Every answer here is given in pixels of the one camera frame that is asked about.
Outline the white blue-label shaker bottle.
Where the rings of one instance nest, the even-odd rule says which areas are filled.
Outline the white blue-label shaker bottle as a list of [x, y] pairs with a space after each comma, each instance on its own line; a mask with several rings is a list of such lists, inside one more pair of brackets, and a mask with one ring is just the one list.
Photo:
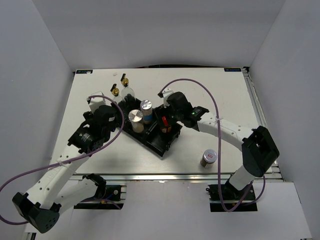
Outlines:
[[150, 124], [153, 119], [153, 107], [152, 102], [148, 99], [142, 100], [140, 103], [140, 110], [143, 114], [143, 122]]

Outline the silver-lid clear shaker jar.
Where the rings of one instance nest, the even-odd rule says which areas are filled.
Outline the silver-lid clear shaker jar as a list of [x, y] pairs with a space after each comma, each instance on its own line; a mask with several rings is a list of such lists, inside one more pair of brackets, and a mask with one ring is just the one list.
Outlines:
[[135, 133], [142, 133], [144, 131], [143, 113], [140, 110], [131, 110], [128, 114], [128, 119]]

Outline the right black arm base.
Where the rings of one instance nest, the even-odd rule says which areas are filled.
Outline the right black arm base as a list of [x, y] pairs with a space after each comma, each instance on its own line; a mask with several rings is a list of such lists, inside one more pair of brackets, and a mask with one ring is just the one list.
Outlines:
[[[205, 189], [209, 195], [209, 206], [212, 213], [222, 213], [224, 209], [218, 193], [218, 185], [210, 184]], [[227, 209], [233, 208], [237, 202], [244, 195], [246, 188], [238, 192], [232, 192], [229, 188], [221, 185], [222, 198]], [[258, 207], [256, 203], [251, 203], [256, 199], [256, 194], [253, 186], [250, 187], [249, 192], [241, 202], [241, 204], [234, 210], [235, 212], [257, 212]]]

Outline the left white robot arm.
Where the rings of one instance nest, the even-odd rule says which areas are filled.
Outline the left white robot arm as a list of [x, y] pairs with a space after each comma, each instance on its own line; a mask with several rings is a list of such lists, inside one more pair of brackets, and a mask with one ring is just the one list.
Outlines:
[[60, 215], [85, 199], [99, 200], [106, 195], [106, 181], [91, 173], [67, 190], [62, 190], [70, 177], [85, 163], [90, 154], [100, 150], [119, 125], [119, 111], [101, 105], [84, 113], [84, 122], [69, 138], [57, 167], [50, 169], [25, 193], [16, 193], [12, 202], [18, 213], [40, 233], [48, 232]]

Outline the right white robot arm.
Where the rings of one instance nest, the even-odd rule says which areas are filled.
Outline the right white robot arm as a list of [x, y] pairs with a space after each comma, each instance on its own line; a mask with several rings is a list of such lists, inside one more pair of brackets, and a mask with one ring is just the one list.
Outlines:
[[226, 182], [226, 195], [236, 200], [255, 178], [261, 178], [280, 156], [280, 152], [264, 126], [248, 128], [219, 119], [208, 109], [188, 102], [186, 96], [166, 88], [158, 94], [163, 99], [157, 123], [162, 129], [176, 122], [201, 133], [213, 135], [233, 145], [242, 153], [242, 166]]

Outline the dark sauce glass bottle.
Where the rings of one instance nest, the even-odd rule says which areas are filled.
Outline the dark sauce glass bottle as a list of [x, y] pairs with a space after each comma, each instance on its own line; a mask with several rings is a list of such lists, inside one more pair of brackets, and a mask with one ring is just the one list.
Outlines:
[[126, 77], [125, 73], [122, 74], [120, 82], [123, 86], [123, 89], [121, 91], [121, 95], [122, 95], [123, 99], [125, 100], [127, 105], [134, 106], [136, 103], [135, 92], [129, 86], [129, 79]]

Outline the clear oil glass bottle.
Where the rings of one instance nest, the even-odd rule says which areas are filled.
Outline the clear oil glass bottle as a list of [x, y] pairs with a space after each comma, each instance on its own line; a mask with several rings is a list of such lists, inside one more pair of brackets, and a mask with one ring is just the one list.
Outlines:
[[116, 102], [117, 104], [119, 104], [120, 102], [122, 102], [124, 99], [123, 97], [120, 95], [120, 91], [117, 88], [117, 84], [114, 83], [110, 89], [111, 94], [113, 95], [113, 101]]

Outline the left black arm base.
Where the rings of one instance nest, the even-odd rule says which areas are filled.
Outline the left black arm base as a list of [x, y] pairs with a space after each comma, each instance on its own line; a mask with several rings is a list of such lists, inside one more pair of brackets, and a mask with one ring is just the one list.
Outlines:
[[82, 180], [92, 180], [97, 187], [96, 193], [82, 200], [73, 208], [75, 210], [121, 210], [126, 199], [125, 185], [110, 185], [100, 175], [84, 175]]

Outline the red-lid dark sauce jar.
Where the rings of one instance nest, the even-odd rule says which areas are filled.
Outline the red-lid dark sauce jar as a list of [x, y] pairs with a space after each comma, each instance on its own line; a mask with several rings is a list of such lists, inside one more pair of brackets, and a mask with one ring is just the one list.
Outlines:
[[172, 130], [172, 125], [170, 124], [170, 121], [167, 119], [166, 116], [162, 116], [160, 118], [159, 126], [161, 129], [161, 132], [164, 134], [170, 133]]

